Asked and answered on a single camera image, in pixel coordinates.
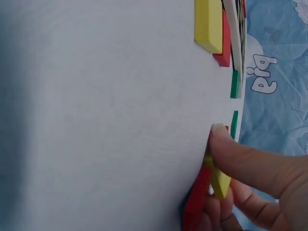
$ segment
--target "hand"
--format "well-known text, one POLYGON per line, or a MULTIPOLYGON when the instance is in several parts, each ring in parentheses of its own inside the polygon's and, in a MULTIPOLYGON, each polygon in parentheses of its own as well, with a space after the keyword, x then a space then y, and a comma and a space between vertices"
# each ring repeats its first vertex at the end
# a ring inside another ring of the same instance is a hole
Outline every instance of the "hand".
POLYGON ((255 225, 271 231, 308 231, 308 157, 283 156, 236 143, 222 124, 209 138, 215 165, 232 177, 227 197, 210 196, 198 231, 243 230, 237 206, 255 225), (269 202, 251 186, 279 199, 269 202))

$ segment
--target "red block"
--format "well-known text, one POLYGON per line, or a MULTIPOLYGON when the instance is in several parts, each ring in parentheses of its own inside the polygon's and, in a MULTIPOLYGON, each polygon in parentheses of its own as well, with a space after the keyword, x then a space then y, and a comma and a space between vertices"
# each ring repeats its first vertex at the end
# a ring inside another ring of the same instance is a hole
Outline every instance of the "red block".
POLYGON ((200 224, 210 184, 210 168, 202 166, 183 211, 183 231, 195 231, 200 224))
POLYGON ((213 54, 220 66, 230 66, 230 54, 231 54, 231 38, 230 38, 230 25, 226 16, 226 12, 222 10, 222 23, 223 23, 223 39, 222 39, 222 54, 213 54))
POLYGON ((243 10, 244 10, 244 17, 247 18, 246 16, 246 1, 243 0, 243 10))

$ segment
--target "fingernail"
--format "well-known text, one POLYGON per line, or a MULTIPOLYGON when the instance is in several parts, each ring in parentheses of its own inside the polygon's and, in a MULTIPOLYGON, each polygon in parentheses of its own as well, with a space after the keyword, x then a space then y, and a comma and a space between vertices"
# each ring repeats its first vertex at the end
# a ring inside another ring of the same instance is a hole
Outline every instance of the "fingernail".
POLYGON ((211 127, 213 136, 222 140, 232 140, 228 130, 223 124, 213 124, 211 127))

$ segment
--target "green block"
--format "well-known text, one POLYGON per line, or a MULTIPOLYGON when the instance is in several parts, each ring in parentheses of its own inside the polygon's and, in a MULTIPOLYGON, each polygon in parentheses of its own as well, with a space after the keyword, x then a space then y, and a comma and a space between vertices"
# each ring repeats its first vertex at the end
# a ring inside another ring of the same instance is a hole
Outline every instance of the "green block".
POLYGON ((231 122, 231 137, 233 139, 235 139, 235 135, 236 135, 238 117, 239 117, 239 111, 234 111, 232 122, 231 122))
POLYGON ((240 73, 233 71, 232 83, 231 83, 231 99, 237 99, 239 88, 241 87, 240 73))

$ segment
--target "colored block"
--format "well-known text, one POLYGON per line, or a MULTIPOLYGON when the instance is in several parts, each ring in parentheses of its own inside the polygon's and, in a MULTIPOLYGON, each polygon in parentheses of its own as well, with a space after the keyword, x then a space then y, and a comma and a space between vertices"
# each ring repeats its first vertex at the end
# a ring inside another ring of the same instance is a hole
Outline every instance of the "colored block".
POLYGON ((230 54, 231 54, 231 32, 230 25, 226 16, 226 12, 222 10, 222 54, 213 54, 220 66, 230 66, 230 54))
POLYGON ((238 117, 239 117, 239 111, 234 111, 232 122, 231 122, 231 136, 233 139, 235 139, 235 135, 236 135, 238 117))
POLYGON ((243 10, 244 10, 244 17, 247 18, 247 12, 246 12, 246 1, 243 0, 243 10))
POLYGON ((227 191, 230 185, 231 178, 220 171, 218 168, 214 168, 211 173, 211 185, 214 189, 214 195, 219 200, 226 197, 227 191))
POLYGON ((220 0, 195 0, 194 40, 210 53, 222 53, 220 0))
POLYGON ((200 224, 203 208, 208 197, 210 169, 201 166, 199 175, 192 186, 183 211, 183 231, 194 231, 200 224))
POLYGON ((232 99, 237 99, 239 88, 241 87, 241 78, 238 71, 233 71, 232 83, 231 83, 231 94, 232 99))

